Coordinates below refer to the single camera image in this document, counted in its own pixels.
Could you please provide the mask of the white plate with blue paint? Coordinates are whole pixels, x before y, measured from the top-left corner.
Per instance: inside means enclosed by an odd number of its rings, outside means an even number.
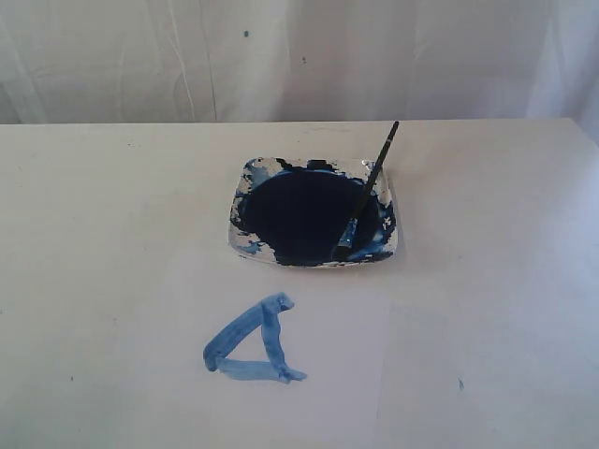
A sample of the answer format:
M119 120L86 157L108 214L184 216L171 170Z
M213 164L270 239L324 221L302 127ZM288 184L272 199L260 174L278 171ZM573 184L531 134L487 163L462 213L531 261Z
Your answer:
M229 246L244 257L287 267L334 268L390 258L399 237L384 174L358 219L351 253L342 261L333 257L373 167L359 159L247 161L229 214Z

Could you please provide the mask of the white backdrop curtain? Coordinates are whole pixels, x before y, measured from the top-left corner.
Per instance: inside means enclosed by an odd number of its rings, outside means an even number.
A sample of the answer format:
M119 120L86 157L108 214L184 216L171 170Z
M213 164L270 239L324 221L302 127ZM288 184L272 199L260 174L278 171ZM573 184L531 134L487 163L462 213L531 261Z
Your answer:
M592 118L594 1L5 1L5 123Z

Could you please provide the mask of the black paintbrush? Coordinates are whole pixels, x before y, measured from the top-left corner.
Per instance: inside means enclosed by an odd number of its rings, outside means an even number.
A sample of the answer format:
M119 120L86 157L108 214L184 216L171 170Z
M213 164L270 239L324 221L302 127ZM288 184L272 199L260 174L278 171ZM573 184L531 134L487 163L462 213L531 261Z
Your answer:
M376 183L376 180L377 180L379 174L381 173L381 171L383 169L384 162L387 159L389 149L392 145L392 142L397 134L399 127L400 127L400 122L395 121L390 128L390 131L387 135L384 145L378 154L378 157L377 157L377 159L373 165L373 168L371 170L371 173L370 173L370 175L369 175L369 177L358 197L355 207L352 210L352 213L349 217L347 225L346 225L343 233L341 234L336 247L333 250L332 258L335 261L344 261L351 254L356 230L358 227L359 218L361 217L361 215L366 207L366 204L369 201L373 187Z

